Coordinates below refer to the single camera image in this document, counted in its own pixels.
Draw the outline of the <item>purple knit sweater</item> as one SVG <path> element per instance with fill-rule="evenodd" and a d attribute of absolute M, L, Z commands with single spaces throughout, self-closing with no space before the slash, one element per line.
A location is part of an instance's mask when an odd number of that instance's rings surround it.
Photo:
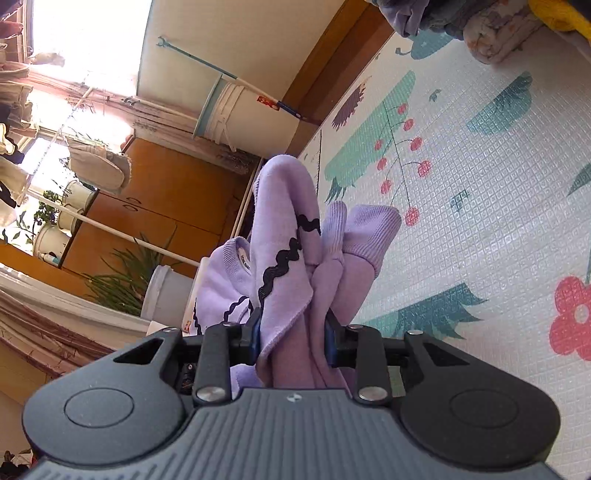
<path fill-rule="evenodd" d="M 192 334 L 260 318 L 256 364 L 230 369 L 232 393 L 243 388 L 351 390 L 353 370 L 325 359 L 325 316 L 356 317 L 402 224 L 385 205 L 322 213 L 304 164 L 270 159 L 253 184 L 252 236 L 232 238 L 209 257 L 197 289 Z"/>

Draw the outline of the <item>pile of folded clothes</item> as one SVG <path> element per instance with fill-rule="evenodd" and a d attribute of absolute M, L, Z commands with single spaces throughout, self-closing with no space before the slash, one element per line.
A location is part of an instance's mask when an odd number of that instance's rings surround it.
<path fill-rule="evenodd" d="M 453 40 L 483 64 L 497 64 L 546 26 L 590 57 L 588 1 L 374 1 L 394 32 L 412 41 L 397 54 L 424 59 Z"/>

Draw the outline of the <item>white orange storage box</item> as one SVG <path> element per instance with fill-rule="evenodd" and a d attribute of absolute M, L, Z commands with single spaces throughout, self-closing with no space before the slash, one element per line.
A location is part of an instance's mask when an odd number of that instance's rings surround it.
<path fill-rule="evenodd" d="M 197 292 L 202 282 L 204 282 L 205 271 L 207 269 L 209 260 L 211 260 L 209 257 L 202 257 L 199 266 L 197 267 L 197 272 L 195 273 L 183 313 L 181 323 L 183 335 L 190 335 L 192 331 L 197 330 L 197 328 L 194 326 L 194 321 L 197 317 Z"/>

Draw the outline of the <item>white plastic bucket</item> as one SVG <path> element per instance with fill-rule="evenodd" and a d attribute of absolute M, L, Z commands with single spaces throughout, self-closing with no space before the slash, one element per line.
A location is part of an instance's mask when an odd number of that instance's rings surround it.
<path fill-rule="evenodd" d="M 166 265 L 153 271 L 144 294 L 140 317 L 170 327 L 180 327 L 193 280 Z"/>

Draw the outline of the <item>green potted plant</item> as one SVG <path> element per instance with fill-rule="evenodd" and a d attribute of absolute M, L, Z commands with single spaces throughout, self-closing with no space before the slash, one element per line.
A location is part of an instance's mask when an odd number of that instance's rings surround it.
<path fill-rule="evenodd" d="M 152 274 L 164 266 L 164 255 L 137 241 L 134 248 L 113 249 L 101 258 L 108 272 L 82 275 L 89 293 L 85 299 L 112 310 L 139 317 Z"/>

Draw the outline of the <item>wooden orange cabinet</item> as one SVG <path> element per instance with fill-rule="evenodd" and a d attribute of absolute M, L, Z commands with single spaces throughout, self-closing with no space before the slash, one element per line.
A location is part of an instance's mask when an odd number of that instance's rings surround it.
<path fill-rule="evenodd" d="M 89 218 L 134 237 L 145 236 L 194 261 L 228 240 L 249 174 L 238 174 L 143 139 L 126 150 L 132 177 L 120 194 L 98 193 Z M 108 274 L 119 266 L 116 250 L 134 244 L 83 223 L 59 267 L 14 246 L 1 248 L 2 264 L 77 296 L 89 290 L 85 275 Z"/>

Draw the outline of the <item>colourful cartoon play mat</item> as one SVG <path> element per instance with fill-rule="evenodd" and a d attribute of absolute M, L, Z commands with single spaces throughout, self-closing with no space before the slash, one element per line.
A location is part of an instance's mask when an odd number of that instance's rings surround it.
<path fill-rule="evenodd" d="M 590 475 L 590 64 L 540 29 L 499 65 L 392 37 L 301 152 L 318 201 L 397 208 L 356 315 L 416 329 L 545 390 L 549 461 Z"/>

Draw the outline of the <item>white round bin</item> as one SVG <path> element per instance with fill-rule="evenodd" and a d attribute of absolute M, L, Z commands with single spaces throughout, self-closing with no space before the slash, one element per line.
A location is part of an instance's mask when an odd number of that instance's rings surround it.
<path fill-rule="evenodd" d="M 263 158 L 287 152 L 301 120 L 269 99 L 219 75 L 204 102 L 194 137 Z"/>

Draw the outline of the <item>blue white pole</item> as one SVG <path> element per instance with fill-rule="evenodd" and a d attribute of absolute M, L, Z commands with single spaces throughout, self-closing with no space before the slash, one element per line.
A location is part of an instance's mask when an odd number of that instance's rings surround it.
<path fill-rule="evenodd" d="M 199 63 L 200 65 L 204 65 L 205 67 L 207 67 L 211 70 L 214 70 L 219 75 L 221 75 L 221 77 L 223 77 L 224 79 L 231 80 L 233 83 L 238 84 L 239 86 L 245 87 L 245 89 L 256 94 L 257 97 L 262 98 L 263 102 L 266 103 L 267 106 L 270 106 L 270 108 L 273 108 L 276 110 L 283 110 L 284 112 L 287 112 L 287 114 L 290 114 L 290 116 L 297 118 L 297 120 L 304 121 L 305 123 L 310 123 L 315 126 L 320 126 L 322 124 L 322 122 L 320 120 L 312 119 L 310 117 L 304 116 L 303 114 L 298 112 L 293 107 L 290 107 L 290 105 L 287 105 L 283 101 L 280 101 L 279 99 L 274 98 L 273 96 L 271 96 L 270 94 L 267 94 L 265 91 L 263 91 L 259 87 L 252 85 L 251 83 L 243 80 L 242 78 L 236 76 L 235 74 L 229 72 L 228 70 L 225 70 L 225 69 L 223 69 L 211 62 L 208 62 L 207 60 L 204 60 L 192 53 L 189 53 L 189 52 L 179 48 L 178 46 L 169 42 L 163 36 L 158 37 L 157 46 L 160 48 L 172 50 L 172 51 L 174 51 L 174 52 L 176 52 L 176 53 L 178 53 L 190 60 L 193 60 L 193 61 Z"/>

